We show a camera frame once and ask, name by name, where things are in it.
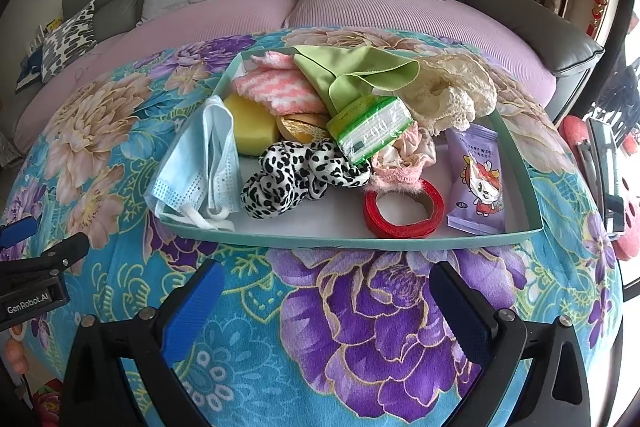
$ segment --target cartoon cat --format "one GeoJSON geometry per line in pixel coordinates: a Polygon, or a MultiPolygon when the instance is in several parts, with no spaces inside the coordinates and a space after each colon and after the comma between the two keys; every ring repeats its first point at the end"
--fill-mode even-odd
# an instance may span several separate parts
{"type": "Polygon", "coordinates": [[[491,170],[491,162],[478,163],[473,156],[465,156],[465,169],[460,174],[463,183],[476,197],[478,216],[489,216],[502,210],[500,172],[491,170]]]}

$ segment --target sofa seat cushion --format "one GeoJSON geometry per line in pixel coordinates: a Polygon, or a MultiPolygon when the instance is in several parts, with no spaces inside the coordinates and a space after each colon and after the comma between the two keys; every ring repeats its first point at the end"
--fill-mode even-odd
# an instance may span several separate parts
{"type": "Polygon", "coordinates": [[[27,152],[65,100],[100,74],[183,44],[279,30],[297,1],[206,0],[101,42],[86,60],[79,58],[40,90],[18,121],[15,144],[21,152],[27,152]]]}
{"type": "Polygon", "coordinates": [[[509,71],[543,107],[556,78],[531,47],[510,29],[454,0],[300,0],[286,27],[392,28],[472,44],[509,71]]]}

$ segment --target floral tablecloth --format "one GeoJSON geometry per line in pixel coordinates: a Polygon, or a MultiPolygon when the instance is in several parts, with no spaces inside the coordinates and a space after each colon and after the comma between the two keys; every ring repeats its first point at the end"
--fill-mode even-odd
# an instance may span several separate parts
{"type": "MultiPolygon", "coordinates": [[[[423,34],[302,28],[166,50],[76,92],[31,150],[2,220],[40,218],[38,233],[2,251],[2,260],[37,256],[79,231],[90,239],[84,263],[66,276],[71,302],[25,325],[24,342],[57,377],[83,315],[114,321],[157,307],[206,257],[225,266],[225,291],[176,371],[218,427],[440,425],[478,374],[428,290],[430,268],[443,259],[495,307],[534,321],[569,315],[587,366],[597,350],[609,349],[622,295],[611,244],[564,142],[496,64],[498,110],[526,160],[544,219],[544,230],[526,243],[275,250],[200,243],[164,229],[142,194],[177,127],[238,52],[296,44],[481,55],[423,34]]],[[[150,425],[161,425],[135,367],[126,367],[150,425]]],[[[506,422],[525,373],[523,366],[495,425],[506,422]]]]}

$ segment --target face mask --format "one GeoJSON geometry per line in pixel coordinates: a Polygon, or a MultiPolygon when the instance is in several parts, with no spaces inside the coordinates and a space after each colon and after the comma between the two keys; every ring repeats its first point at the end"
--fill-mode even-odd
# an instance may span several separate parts
{"type": "Polygon", "coordinates": [[[242,178],[233,124],[219,96],[205,100],[183,124],[145,191],[156,217],[234,231],[226,218],[240,210],[242,178]]]}

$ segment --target tray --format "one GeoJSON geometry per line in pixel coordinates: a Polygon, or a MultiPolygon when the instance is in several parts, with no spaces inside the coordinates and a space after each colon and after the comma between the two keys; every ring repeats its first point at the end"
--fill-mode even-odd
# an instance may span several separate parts
{"type": "MultiPolygon", "coordinates": [[[[278,49],[292,54],[291,48],[278,49]]],[[[242,52],[223,73],[214,91],[222,99],[230,93],[230,82],[251,69],[250,56],[260,50],[242,52]]],[[[513,142],[502,117],[494,111],[477,123],[498,133],[498,149],[503,176],[503,200],[507,232],[495,235],[472,235],[447,226],[445,216],[439,227],[423,239],[378,239],[366,227],[363,217],[363,190],[359,188],[329,187],[324,198],[305,200],[294,210],[271,219],[253,219],[244,209],[229,217],[236,232],[202,230],[189,225],[162,219],[162,223],[180,237],[212,241],[230,245],[269,248],[349,248],[351,250],[447,250],[454,248],[482,248],[522,243],[542,229],[542,216],[527,168],[513,142]]],[[[422,177],[433,184],[447,204],[452,175],[447,144],[444,137],[435,139],[436,165],[426,168],[422,177]]],[[[242,178],[246,180],[259,170],[257,158],[241,156],[242,178]]],[[[420,221],[424,209],[402,194],[388,194],[378,198],[383,216],[398,225],[420,221]]]]}

